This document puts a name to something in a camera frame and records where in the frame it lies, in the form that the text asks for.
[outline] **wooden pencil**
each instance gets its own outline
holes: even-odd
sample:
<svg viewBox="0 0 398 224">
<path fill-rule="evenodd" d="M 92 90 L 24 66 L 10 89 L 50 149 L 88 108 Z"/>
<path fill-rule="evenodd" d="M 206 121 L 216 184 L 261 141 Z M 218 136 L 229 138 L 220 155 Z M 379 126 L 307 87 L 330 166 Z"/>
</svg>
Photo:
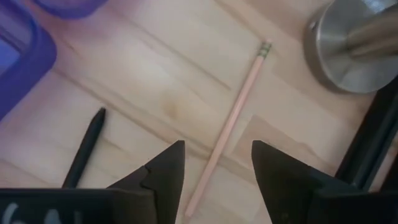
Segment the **wooden pencil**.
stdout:
<svg viewBox="0 0 398 224">
<path fill-rule="evenodd" d="M 211 177 L 211 174 L 214 171 L 214 168 L 217 165 L 218 159 L 220 158 L 221 154 L 223 153 L 224 147 L 228 141 L 229 135 L 235 125 L 235 122 L 242 110 L 242 107 L 248 97 L 250 89 L 252 88 L 256 78 L 259 74 L 261 69 L 261 65 L 264 62 L 264 59 L 267 57 L 267 54 L 271 48 L 271 43 L 266 42 L 263 43 L 259 54 L 257 55 L 250 72 L 244 82 L 241 92 L 238 95 L 238 98 L 235 101 L 233 109 L 229 114 L 229 117 L 224 125 L 223 130 L 217 140 L 216 146 L 210 156 L 210 160 L 208 161 L 205 170 L 203 171 L 202 176 L 200 177 L 199 183 L 192 195 L 191 200 L 188 203 L 187 209 L 185 211 L 185 221 L 188 222 L 192 215 L 195 213 L 196 207 L 203 195 L 206 185 Z"/>
</svg>

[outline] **wood grain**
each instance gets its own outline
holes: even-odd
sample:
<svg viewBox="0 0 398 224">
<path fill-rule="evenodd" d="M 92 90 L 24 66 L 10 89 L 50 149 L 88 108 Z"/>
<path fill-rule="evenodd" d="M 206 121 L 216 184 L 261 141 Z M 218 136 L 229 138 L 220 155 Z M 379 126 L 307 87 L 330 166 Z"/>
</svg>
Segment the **wood grain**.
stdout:
<svg viewBox="0 0 398 224">
<path fill-rule="evenodd" d="M 249 160 L 251 140 L 332 174 L 373 98 L 329 92 L 304 61 L 301 29 L 327 1 L 109 0 L 90 17 L 63 21 L 26 0 L 58 55 L 0 123 L 0 185 L 61 186 L 92 115 L 105 106 L 109 119 L 81 186 L 108 186 L 175 140 L 186 140 L 181 223 L 253 56 L 272 39 L 192 218 L 271 223 Z"/>
</svg>

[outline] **black pen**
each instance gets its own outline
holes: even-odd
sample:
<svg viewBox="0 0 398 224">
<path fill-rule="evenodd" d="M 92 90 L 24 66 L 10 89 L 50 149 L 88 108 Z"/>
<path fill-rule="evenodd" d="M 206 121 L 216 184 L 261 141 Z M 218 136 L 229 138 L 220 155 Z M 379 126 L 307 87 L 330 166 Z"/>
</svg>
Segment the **black pen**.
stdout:
<svg viewBox="0 0 398 224">
<path fill-rule="evenodd" d="M 87 161 L 90 158 L 91 152 L 93 152 L 102 127 L 104 126 L 105 115 L 105 108 L 101 108 L 91 120 L 87 132 L 81 141 L 79 150 L 76 153 L 75 159 L 70 166 L 68 175 L 63 182 L 62 188 L 75 188 L 79 183 Z"/>
</svg>

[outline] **purple container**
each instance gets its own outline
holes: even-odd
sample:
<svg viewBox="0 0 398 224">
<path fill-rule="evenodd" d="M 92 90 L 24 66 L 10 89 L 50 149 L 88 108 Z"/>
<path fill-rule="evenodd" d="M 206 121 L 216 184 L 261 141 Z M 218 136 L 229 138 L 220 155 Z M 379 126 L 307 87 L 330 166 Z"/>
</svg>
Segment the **purple container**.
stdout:
<svg viewBox="0 0 398 224">
<path fill-rule="evenodd" d="M 106 0 L 34 2 L 56 16 L 76 19 L 88 16 Z M 52 68 L 56 58 L 54 41 L 29 11 L 13 0 L 0 0 L 0 120 Z"/>
<path fill-rule="evenodd" d="M 107 0 L 34 0 L 47 12 L 63 19 L 89 16 Z"/>
</svg>

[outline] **wooden table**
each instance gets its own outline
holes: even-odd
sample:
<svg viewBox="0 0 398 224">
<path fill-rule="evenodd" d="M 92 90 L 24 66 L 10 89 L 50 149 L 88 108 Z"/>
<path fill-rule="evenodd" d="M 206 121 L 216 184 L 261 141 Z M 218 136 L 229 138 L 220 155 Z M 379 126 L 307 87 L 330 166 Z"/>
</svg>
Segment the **wooden table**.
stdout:
<svg viewBox="0 0 398 224">
<path fill-rule="evenodd" d="M 191 222 L 271 223 L 252 170 L 251 141 L 333 175 L 373 98 L 329 92 L 304 61 L 303 28 L 327 2 L 109 0 L 78 21 L 28 3 L 55 39 L 58 58 L 0 124 L 0 187 L 60 187 L 91 117 L 105 106 L 107 124 L 80 186 L 107 187 L 186 140 L 181 223 L 260 43 L 272 39 Z"/>
</svg>

